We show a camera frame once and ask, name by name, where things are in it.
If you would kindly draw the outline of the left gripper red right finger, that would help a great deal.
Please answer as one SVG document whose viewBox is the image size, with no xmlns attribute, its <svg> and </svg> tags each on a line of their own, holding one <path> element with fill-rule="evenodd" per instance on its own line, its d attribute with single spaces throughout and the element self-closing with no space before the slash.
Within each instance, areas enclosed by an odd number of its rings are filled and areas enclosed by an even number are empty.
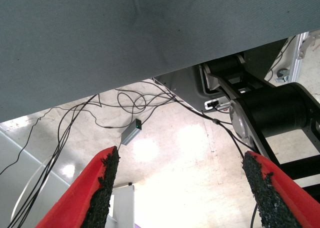
<svg viewBox="0 0 320 228">
<path fill-rule="evenodd" d="M 247 151 L 242 160 L 263 228 L 318 228 L 320 203 L 268 158 Z"/>
</svg>

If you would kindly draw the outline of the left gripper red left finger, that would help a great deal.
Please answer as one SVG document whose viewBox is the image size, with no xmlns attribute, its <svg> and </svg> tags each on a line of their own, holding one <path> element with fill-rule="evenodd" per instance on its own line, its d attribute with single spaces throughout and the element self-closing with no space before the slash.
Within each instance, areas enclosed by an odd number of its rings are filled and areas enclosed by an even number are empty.
<svg viewBox="0 0 320 228">
<path fill-rule="evenodd" d="M 116 146 L 98 152 L 37 228 L 103 228 L 119 164 Z"/>
</svg>

